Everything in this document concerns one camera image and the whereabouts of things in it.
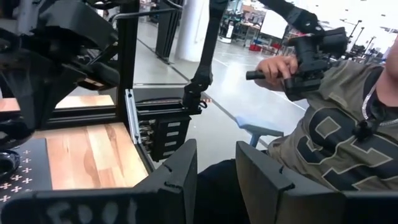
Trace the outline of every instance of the jersey number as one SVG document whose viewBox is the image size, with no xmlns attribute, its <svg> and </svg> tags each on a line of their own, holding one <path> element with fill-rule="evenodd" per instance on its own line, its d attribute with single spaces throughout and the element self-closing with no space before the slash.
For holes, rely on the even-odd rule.
<svg viewBox="0 0 398 224">
<path fill-rule="evenodd" d="M 331 129 L 331 123 L 327 121 L 334 123 L 336 128 L 329 130 Z M 313 115 L 309 126 L 311 140 L 318 147 L 315 149 L 311 148 L 308 145 L 310 140 L 305 136 L 298 142 L 297 150 L 307 163 L 320 165 L 325 160 L 335 156 L 341 144 L 354 138 L 352 130 L 355 126 L 355 120 L 338 108 L 323 108 L 318 110 Z M 317 131 L 318 128 L 329 128 L 329 133 L 326 135 L 320 134 Z M 330 169 L 323 175 L 323 178 L 337 190 L 358 190 L 355 184 L 374 176 L 382 180 L 398 176 L 398 146 L 386 138 L 374 135 L 363 142 L 354 141 L 350 146 L 346 147 L 349 147 L 350 150 L 359 150 L 363 153 L 377 151 L 386 159 L 373 166 L 359 163 L 342 172 Z"/>
</svg>

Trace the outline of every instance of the blue stool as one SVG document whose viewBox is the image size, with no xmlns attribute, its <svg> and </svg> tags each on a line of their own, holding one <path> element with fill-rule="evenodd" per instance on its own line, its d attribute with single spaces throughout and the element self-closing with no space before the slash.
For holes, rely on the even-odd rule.
<svg viewBox="0 0 398 224">
<path fill-rule="evenodd" d="M 238 124 L 240 129 L 244 129 L 251 134 L 250 145 L 253 147 L 257 146 L 261 136 L 284 136 L 283 131 L 269 129 L 273 128 L 275 125 L 267 121 L 236 116 L 235 122 Z"/>
</svg>

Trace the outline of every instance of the man's hand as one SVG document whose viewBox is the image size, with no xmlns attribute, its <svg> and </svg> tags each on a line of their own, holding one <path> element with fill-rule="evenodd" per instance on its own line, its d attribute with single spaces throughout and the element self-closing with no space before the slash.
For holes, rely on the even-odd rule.
<svg viewBox="0 0 398 224">
<path fill-rule="evenodd" d="M 297 71 L 297 59 L 293 56 L 275 56 L 262 60 L 256 70 L 262 71 L 265 80 L 255 80 L 262 87 L 272 91 L 282 91 L 281 78 L 290 78 Z"/>
</svg>

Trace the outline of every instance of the workbench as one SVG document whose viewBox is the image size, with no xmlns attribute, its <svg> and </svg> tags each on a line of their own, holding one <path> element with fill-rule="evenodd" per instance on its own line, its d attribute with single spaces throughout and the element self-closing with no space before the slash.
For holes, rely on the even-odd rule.
<svg viewBox="0 0 398 224">
<path fill-rule="evenodd" d="M 109 106 L 110 96 L 68 96 L 57 108 Z M 0 111 L 17 111 L 13 98 L 0 99 Z M 37 131 L 45 138 L 53 190 L 133 187 L 148 176 L 122 123 Z"/>
</svg>

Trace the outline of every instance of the handle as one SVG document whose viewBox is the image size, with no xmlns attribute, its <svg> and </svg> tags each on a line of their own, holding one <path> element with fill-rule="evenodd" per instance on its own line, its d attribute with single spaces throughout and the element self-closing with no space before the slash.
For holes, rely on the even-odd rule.
<svg viewBox="0 0 398 224">
<path fill-rule="evenodd" d="M 246 80 L 265 79 L 266 77 L 262 71 L 248 71 L 246 72 Z"/>
</svg>

